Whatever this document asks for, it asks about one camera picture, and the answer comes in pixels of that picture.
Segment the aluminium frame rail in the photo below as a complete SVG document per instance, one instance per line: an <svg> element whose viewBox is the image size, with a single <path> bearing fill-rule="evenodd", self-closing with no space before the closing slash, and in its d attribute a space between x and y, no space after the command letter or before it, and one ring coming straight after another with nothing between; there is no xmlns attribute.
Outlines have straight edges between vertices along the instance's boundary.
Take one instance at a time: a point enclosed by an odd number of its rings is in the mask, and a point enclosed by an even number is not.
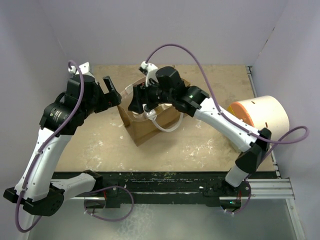
<svg viewBox="0 0 320 240"><path fill-rule="evenodd" d="M284 199L294 200L295 195L290 179L282 178L278 163L274 152L268 156L272 160L272 166L276 178L258 179L257 177L250 177L248 182L251 186L251 199Z"/></svg>

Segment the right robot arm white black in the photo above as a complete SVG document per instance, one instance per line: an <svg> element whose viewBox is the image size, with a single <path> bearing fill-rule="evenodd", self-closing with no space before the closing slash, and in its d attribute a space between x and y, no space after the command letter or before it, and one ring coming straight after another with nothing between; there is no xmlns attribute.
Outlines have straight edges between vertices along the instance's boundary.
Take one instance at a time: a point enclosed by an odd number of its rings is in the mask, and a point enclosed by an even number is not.
<svg viewBox="0 0 320 240"><path fill-rule="evenodd" d="M262 139L269 140L271 131L250 126L221 108L201 88L187 86L179 72L171 66L158 68L143 62L139 70L145 75L145 81L133 86L128 110L136 115L145 115L164 132L165 128L156 121L155 109L162 104L171 104L181 114L194 117L222 133L241 152L222 183L226 195L235 195L242 181L255 173L264 160L269 144Z"/></svg>

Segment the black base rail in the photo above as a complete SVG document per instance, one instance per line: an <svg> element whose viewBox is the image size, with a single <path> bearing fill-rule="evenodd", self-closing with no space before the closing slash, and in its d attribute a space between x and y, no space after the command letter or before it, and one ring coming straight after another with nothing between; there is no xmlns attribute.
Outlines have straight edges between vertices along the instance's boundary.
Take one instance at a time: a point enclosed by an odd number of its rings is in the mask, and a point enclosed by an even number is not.
<svg viewBox="0 0 320 240"><path fill-rule="evenodd" d="M107 208L121 204L205 205L237 208L251 195L249 184L225 182L224 171L100 171L102 193L78 193L88 200L106 198Z"/></svg>

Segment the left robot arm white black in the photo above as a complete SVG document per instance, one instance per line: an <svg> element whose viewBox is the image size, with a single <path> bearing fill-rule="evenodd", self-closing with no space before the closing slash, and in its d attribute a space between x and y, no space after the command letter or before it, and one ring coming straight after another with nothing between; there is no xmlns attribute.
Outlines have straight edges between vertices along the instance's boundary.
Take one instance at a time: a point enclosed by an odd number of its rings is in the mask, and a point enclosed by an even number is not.
<svg viewBox="0 0 320 240"><path fill-rule="evenodd" d="M38 157L37 161L28 164L26 171L31 173L25 172L15 187L7 188L3 193L5 199L22 206L31 215L49 217L73 197L84 193L98 196L103 191L103 177L91 170L61 182L52 182L57 163L77 128L90 114L106 111L121 103L122 97L109 76L103 77L108 93L103 92L93 76L84 75L83 78L84 95L80 106L58 133L55 131L71 114L80 97L80 76L73 75L67 81L66 91L44 109L32 154Z"/></svg>

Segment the brown burlap canvas bag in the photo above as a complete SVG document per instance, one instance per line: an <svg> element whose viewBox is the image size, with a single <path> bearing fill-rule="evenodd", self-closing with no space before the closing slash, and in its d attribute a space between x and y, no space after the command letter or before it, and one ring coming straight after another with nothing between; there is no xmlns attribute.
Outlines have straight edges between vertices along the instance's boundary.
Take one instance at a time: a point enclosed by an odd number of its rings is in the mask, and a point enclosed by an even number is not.
<svg viewBox="0 0 320 240"><path fill-rule="evenodd" d="M145 112L137 114L128 110L133 99L133 86L144 83L143 77L128 85L120 93L121 104L117 106L124 127L136 146L140 146L158 133L173 132L180 126L185 116L168 103L159 104L151 111L151 117Z"/></svg>

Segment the cream cylinder with orange lid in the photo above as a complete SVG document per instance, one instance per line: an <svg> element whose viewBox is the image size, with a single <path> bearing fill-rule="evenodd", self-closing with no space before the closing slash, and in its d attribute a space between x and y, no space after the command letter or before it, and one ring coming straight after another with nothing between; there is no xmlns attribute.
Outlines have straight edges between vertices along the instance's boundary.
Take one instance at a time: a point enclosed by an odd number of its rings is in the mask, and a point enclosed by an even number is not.
<svg viewBox="0 0 320 240"><path fill-rule="evenodd" d="M285 109L270 95L232 102L227 111L258 130L269 129L273 141L279 140L290 129Z"/></svg>

